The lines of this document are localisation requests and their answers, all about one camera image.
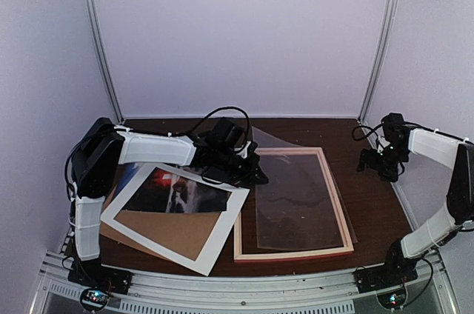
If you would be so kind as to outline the dalmatian dog photo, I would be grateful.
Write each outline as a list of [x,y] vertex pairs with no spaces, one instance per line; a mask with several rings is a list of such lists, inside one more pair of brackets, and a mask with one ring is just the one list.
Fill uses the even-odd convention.
[[151,213],[220,213],[227,209],[229,195],[222,189],[156,167],[123,209]]

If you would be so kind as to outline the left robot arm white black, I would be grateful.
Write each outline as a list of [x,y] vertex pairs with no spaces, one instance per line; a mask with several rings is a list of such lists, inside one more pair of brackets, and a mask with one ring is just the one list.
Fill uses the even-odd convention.
[[79,277],[100,287],[106,270],[94,260],[100,256],[102,204],[113,187],[118,166],[129,163],[164,163],[197,167],[204,178],[232,186],[267,184],[260,167],[257,143],[250,125],[220,118],[202,133],[196,127],[180,133],[151,133],[115,125],[98,118],[71,150],[64,166],[67,193],[72,202]]

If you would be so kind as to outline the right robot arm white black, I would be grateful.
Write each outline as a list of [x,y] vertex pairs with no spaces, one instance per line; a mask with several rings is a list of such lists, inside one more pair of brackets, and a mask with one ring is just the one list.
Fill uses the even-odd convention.
[[473,222],[473,142],[438,129],[407,121],[389,113],[375,127],[361,126],[365,138],[376,137],[372,148],[361,150],[357,171],[375,171],[383,181],[400,181],[408,161],[415,160],[407,187],[433,191],[434,203],[427,216],[408,235],[395,241],[387,252],[379,277],[393,286],[433,247],[441,247],[459,232],[471,230]]

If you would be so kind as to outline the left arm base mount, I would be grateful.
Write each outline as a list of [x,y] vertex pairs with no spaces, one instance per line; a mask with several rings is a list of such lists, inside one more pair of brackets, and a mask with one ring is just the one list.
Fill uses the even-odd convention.
[[105,267],[98,257],[89,261],[75,258],[69,269],[68,281],[107,293],[127,295],[133,274],[127,270]]

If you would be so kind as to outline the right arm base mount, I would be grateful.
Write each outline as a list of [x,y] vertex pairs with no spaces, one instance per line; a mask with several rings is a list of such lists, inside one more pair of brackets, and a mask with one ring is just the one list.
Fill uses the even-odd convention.
[[353,275],[360,293],[383,290],[402,285],[418,278],[416,265],[419,258],[405,258],[403,253],[391,250],[382,265],[357,269]]

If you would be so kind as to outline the white mat board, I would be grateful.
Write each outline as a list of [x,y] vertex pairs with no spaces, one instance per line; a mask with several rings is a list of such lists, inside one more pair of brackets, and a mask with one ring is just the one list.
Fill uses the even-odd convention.
[[[118,214],[124,210],[123,206],[156,167],[197,181],[198,183],[222,189],[230,194],[227,200],[227,209],[219,213],[220,216],[216,225],[197,259],[194,261],[151,241],[118,221]],[[166,164],[144,164],[138,167],[129,181],[122,183],[119,188],[114,189],[105,203],[103,213],[101,214],[101,221],[106,227],[105,234],[117,235],[121,243],[165,258],[196,273],[209,275],[238,218],[248,193],[249,189],[247,188],[234,187],[215,181],[208,182],[201,175],[188,168],[175,168]]]

